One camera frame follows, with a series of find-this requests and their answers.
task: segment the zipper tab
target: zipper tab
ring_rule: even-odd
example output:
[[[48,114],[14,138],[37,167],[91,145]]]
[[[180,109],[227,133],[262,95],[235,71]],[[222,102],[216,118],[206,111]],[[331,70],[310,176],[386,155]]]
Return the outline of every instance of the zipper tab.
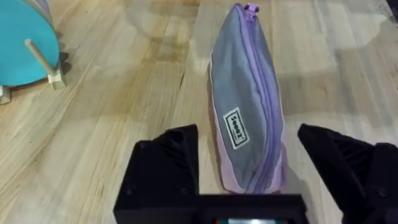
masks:
[[[256,18],[256,13],[260,11],[260,7],[254,3],[247,3],[244,6],[245,18],[247,21],[254,21]]]

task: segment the wood grain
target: wood grain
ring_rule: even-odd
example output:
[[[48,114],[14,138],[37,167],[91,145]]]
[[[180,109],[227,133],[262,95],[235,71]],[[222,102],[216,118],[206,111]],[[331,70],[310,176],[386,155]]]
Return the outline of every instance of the wood grain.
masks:
[[[289,184],[312,223],[341,213],[301,123],[398,144],[398,28],[384,0],[255,0],[282,93]],[[206,67],[232,0],[53,0],[68,86],[0,106],[0,223],[114,223],[136,141],[199,127],[202,193],[221,188]]]

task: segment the teal disc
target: teal disc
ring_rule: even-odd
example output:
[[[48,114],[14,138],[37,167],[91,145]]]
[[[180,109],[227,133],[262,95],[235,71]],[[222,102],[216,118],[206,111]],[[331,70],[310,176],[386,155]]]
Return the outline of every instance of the teal disc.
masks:
[[[25,45],[35,43],[55,68],[59,59],[54,30],[35,9],[21,0],[0,2],[0,85],[15,86],[35,82],[47,72]]]

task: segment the fabric label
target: fabric label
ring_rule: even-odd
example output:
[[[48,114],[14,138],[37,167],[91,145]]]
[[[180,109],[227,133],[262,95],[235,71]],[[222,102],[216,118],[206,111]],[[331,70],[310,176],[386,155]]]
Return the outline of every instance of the fabric label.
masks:
[[[239,149],[250,141],[239,108],[231,110],[223,117],[234,149]]]

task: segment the pencil case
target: pencil case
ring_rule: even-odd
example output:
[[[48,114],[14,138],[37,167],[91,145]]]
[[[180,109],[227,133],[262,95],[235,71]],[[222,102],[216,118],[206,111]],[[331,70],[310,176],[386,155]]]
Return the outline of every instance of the pencil case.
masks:
[[[257,12],[256,4],[233,6],[209,66],[221,177],[240,194],[280,190],[287,162],[279,86]]]

